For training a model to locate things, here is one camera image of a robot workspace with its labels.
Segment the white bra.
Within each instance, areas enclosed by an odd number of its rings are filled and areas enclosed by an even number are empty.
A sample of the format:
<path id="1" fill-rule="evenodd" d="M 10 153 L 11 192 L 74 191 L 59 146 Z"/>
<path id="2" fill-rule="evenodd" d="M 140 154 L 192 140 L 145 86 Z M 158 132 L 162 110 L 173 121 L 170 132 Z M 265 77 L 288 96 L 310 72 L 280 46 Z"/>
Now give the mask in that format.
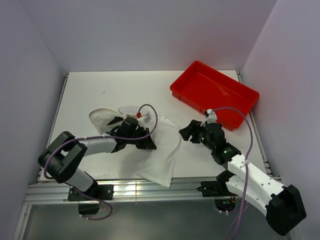
<path id="1" fill-rule="evenodd" d="M 182 142 L 179 127 L 169 117 L 161 115 L 151 139 L 156 145 L 156 150 L 152 150 L 146 159 L 142 160 L 137 167 L 136 175 L 168 188 L 171 186 Z"/>

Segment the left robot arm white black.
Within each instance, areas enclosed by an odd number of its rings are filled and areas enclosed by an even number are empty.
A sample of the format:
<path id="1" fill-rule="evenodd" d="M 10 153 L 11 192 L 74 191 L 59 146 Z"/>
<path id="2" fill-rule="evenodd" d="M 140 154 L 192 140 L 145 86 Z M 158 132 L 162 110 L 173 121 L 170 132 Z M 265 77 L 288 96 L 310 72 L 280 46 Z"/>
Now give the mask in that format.
<path id="1" fill-rule="evenodd" d="M 109 125 L 108 131 L 90 137 L 75 137 L 69 131 L 63 131 L 38 157 L 45 177 L 69 185 L 72 192 L 79 191 L 86 200 L 101 199 L 104 192 L 97 181 L 79 169 L 84 157 L 117 153 L 127 145 L 134 145 L 139 150 L 157 149 L 151 138 L 152 131 L 134 117 L 124 120 L 115 117 Z"/>

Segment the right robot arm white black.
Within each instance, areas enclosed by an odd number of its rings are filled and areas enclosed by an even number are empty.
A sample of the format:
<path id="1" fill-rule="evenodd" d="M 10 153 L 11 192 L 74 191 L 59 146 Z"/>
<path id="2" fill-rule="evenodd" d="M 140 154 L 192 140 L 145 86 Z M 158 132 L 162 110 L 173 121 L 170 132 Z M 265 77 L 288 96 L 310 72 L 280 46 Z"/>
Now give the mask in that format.
<path id="1" fill-rule="evenodd" d="M 251 162 L 245 160 L 236 147 L 227 142 L 219 123 L 192 120 L 179 131 L 184 141 L 203 144 L 214 161 L 224 167 L 216 177 L 212 191 L 222 195 L 235 194 L 257 208 L 269 226 L 285 236 L 307 217 L 300 191 L 294 185 L 284 185 Z"/>

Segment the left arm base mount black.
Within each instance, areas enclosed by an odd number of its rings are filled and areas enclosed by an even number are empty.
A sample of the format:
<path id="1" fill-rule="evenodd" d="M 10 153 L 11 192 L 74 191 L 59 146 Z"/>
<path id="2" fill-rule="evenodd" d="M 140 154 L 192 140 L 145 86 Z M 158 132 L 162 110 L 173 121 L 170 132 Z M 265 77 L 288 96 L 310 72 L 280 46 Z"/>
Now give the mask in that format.
<path id="1" fill-rule="evenodd" d="M 113 199 L 114 186 L 112 184 L 94 184 L 83 194 L 71 186 L 67 197 L 68 202 L 78 202 L 78 213 L 84 216 L 94 216 L 99 210 L 102 210 L 101 201 L 110 201 Z"/>

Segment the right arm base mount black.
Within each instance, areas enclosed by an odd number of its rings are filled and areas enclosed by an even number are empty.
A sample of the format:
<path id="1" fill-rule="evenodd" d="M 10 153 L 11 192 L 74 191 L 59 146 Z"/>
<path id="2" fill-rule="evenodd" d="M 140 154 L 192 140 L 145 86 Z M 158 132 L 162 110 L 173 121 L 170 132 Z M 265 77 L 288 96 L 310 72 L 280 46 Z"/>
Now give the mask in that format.
<path id="1" fill-rule="evenodd" d="M 236 209 L 236 195 L 229 192 L 226 185 L 218 180 L 202 181 L 197 188 L 204 198 L 214 198 L 215 207 L 222 212 L 232 212 Z"/>

